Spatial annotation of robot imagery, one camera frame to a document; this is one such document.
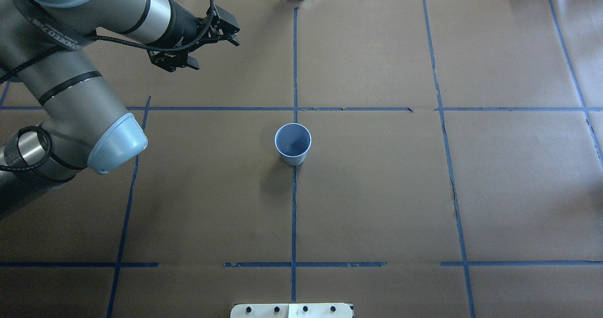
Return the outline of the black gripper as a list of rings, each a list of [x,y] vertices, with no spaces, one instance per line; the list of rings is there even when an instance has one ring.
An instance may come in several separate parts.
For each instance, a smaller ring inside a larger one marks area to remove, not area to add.
[[[170,22],[166,34],[158,41],[149,44],[163,50],[149,50],[149,61],[168,72],[179,68],[199,70],[198,61],[190,56],[194,50],[203,45],[228,41],[239,46],[237,39],[240,27],[235,16],[215,6],[209,7],[207,16],[198,18],[177,4],[174,22]]]

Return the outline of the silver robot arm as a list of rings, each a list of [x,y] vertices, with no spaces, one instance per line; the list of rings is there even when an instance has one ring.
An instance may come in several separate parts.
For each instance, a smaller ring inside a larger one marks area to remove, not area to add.
[[[1,0],[1,81],[22,82],[48,114],[1,149],[2,219],[80,171],[108,174],[148,146],[84,48],[119,43],[169,73],[197,70],[189,54],[200,46],[239,45],[235,16],[209,1],[196,17],[174,0]]]

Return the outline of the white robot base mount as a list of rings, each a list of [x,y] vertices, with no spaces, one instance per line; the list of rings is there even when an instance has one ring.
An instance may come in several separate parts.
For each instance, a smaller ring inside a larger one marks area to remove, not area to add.
[[[231,318],[353,318],[352,304],[325,303],[248,303],[233,306]]]

